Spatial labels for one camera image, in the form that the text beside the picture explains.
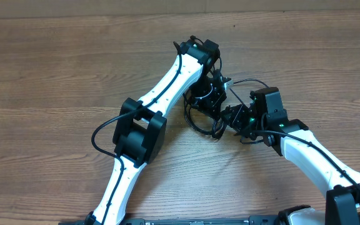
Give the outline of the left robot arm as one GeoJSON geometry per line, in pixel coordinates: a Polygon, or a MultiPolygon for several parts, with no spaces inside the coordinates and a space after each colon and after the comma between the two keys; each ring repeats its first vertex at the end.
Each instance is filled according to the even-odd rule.
{"type": "Polygon", "coordinates": [[[98,132],[116,125],[112,142],[114,167],[107,188],[97,208],[85,218],[85,224],[120,224],[125,217],[129,197],[141,171],[158,155],[166,133],[167,115],[180,98],[186,109],[197,109],[213,119],[211,129],[203,133],[220,138],[225,125],[221,121],[221,103],[226,98],[224,78],[215,69],[221,60],[218,44],[195,36],[175,45],[175,62],[164,77],[138,100],[127,98],[118,116],[102,123],[91,136],[95,149],[98,132]]]}

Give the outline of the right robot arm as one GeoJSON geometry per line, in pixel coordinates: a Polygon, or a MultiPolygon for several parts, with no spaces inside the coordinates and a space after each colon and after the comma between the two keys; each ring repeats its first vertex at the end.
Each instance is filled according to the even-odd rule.
{"type": "Polygon", "coordinates": [[[283,209],[275,224],[360,224],[360,172],[328,151],[302,121],[288,118],[278,88],[253,91],[250,98],[249,106],[228,106],[222,120],[243,138],[261,137],[296,165],[326,200],[324,211],[308,205],[283,209]]]}

